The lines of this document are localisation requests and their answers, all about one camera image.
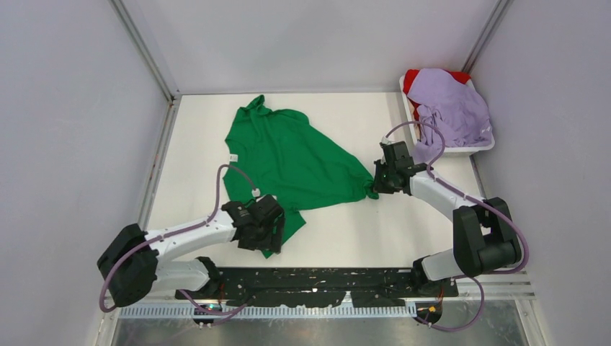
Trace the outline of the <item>green t-shirt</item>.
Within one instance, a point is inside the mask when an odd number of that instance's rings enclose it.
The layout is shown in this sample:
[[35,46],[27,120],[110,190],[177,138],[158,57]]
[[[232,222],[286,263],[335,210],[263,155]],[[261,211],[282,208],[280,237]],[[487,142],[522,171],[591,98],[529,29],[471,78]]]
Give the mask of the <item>green t-shirt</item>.
[[223,177],[230,200],[247,203],[255,184],[285,211],[282,242],[306,220],[303,210],[370,198],[374,178],[361,161],[315,129],[298,110],[272,110],[259,95],[240,107],[225,138],[232,167]]

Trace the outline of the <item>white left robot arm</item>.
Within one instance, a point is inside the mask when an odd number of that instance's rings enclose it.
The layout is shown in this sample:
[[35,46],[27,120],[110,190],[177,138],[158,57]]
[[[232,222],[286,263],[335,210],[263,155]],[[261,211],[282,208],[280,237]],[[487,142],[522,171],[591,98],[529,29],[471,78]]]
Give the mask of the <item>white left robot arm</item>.
[[222,275],[208,257],[180,258],[198,249],[232,241],[238,248],[279,254],[285,211],[272,195],[247,203],[230,201],[209,215],[166,229],[124,227],[97,260],[104,279],[99,306],[104,312],[131,306],[157,291],[199,293],[213,298]]

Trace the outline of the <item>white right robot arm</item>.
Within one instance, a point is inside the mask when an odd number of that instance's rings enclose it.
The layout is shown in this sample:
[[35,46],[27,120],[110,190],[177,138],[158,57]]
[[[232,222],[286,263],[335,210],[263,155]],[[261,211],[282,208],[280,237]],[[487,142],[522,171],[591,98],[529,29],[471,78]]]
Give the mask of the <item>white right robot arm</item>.
[[452,247],[414,261],[411,286],[416,293],[429,296],[441,280],[501,272],[528,258],[504,200],[466,195],[436,175],[430,165],[415,163],[404,142],[380,147],[383,158],[374,163],[374,191],[418,198],[452,223]]

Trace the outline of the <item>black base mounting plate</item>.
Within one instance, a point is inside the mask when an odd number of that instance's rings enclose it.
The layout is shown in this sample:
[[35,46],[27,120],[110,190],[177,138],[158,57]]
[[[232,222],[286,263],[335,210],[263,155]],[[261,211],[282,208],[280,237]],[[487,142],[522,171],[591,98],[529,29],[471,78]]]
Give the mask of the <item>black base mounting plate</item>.
[[394,307],[406,298],[454,298],[458,289],[448,279],[418,286],[410,269],[398,267],[221,267],[188,296],[229,306],[325,308],[351,298],[355,307]]

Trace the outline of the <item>white plastic laundry basket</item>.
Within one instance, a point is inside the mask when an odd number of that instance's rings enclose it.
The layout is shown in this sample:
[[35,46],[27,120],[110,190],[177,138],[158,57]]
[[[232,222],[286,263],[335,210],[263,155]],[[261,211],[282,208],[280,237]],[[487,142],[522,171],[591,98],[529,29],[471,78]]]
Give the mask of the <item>white plastic laundry basket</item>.
[[[416,116],[415,116],[416,106],[403,92],[403,87],[405,85],[405,79],[406,79],[405,75],[400,76],[398,80],[398,85],[399,85],[401,99],[403,102],[403,107],[406,112],[406,119],[408,121],[416,121]],[[407,138],[409,139],[409,143],[415,146],[416,144],[420,142],[420,139],[421,139],[420,127],[415,124],[408,124],[407,128],[408,129],[406,130],[406,132],[409,133],[407,135]],[[492,127],[490,120],[487,122],[487,127],[481,130],[481,133],[482,134],[488,133],[489,135],[490,141],[486,145],[477,144],[475,146],[464,145],[460,147],[445,147],[444,156],[471,156],[480,151],[491,150],[495,145],[495,139],[494,139],[494,134],[493,134],[493,127]]]

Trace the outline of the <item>lavender t-shirt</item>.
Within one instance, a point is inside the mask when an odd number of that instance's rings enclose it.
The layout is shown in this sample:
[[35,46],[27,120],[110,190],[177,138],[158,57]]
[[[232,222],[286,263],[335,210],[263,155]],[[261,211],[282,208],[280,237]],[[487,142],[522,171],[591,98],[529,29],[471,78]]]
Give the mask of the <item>lavender t-shirt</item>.
[[470,76],[440,68],[409,69],[403,93],[417,114],[417,162],[432,160],[442,148],[486,148],[493,144],[488,105],[467,85]]

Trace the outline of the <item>red t-shirt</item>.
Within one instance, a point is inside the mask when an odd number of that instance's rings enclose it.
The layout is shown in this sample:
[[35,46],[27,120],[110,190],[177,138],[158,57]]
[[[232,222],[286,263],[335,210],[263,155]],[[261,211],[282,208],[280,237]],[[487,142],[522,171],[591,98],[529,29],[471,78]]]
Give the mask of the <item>red t-shirt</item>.
[[468,80],[470,76],[459,71],[410,69],[406,72],[403,92],[416,106],[417,119],[423,123],[470,119],[473,107],[466,86]]

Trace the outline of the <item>aluminium frame rail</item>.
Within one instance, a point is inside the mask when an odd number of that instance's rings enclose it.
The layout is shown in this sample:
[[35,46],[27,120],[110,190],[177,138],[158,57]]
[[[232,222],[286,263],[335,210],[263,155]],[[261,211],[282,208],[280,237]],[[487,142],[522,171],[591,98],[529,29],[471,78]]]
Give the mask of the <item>aluminium frame rail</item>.
[[161,129],[155,136],[154,152],[146,176],[146,188],[143,193],[138,223],[146,227],[151,217],[156,188],[166,156],[167,146],[174,127],[181,93],[153,30],[153,24],[144,12],[142,1],[111,1],[119,21],[124,27],[132,44],[134,44],[143,65],[151,75],[157,89],[161,92],[164,103],[161,118]]

